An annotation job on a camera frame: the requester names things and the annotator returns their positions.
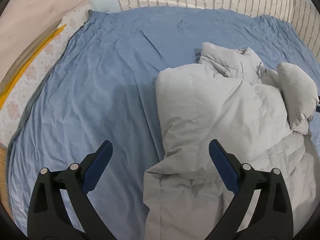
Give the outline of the white puffer jacket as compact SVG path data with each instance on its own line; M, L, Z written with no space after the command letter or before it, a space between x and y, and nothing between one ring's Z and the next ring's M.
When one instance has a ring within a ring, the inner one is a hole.
M204 239L221 219L233 194L209 156L213 139L241 163L280 169L293 231L303 228L319 203L318 91L306 72L204 42L198 63L158 74L156 101L165 155L144 174L146 239Z

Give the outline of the floral white mattress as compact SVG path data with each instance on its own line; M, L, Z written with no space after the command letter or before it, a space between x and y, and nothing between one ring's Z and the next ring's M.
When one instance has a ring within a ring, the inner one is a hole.
M67 24L65 29L39 53L12 89L1 108L2 148L7 148L17 130L23 110L36 88L62 56L69 39L88 20L89 9L90 5L84 5L63 16L59 26Z

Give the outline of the yellow mattress edge strip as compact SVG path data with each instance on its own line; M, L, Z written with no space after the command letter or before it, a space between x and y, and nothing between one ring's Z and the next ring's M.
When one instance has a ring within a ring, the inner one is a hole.
M59 26L60 23L60 21L55 22L35 40L33 40L33 42L31 42L31 44L29 44L29 46L27 46L27 48L15 60L3 79L1 79L1 108L3 107L12 89L15 87L16 83L25 73L30 64L35 60L39 53L44 50L44 48L67 26L67 24Z

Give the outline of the blue bed sheet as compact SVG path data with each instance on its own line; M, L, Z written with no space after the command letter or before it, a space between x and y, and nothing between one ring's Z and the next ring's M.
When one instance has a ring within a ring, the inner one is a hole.
M268 68L299 65L319 81L319 63L293 26L230 10L144 7L92 12L30 99L7 155L8 202L22 232L42 167L63 170L101 143L113 156L89 199L118 239L143 239L144 171L163 159L155 79L197 61L203 42L252 48Z

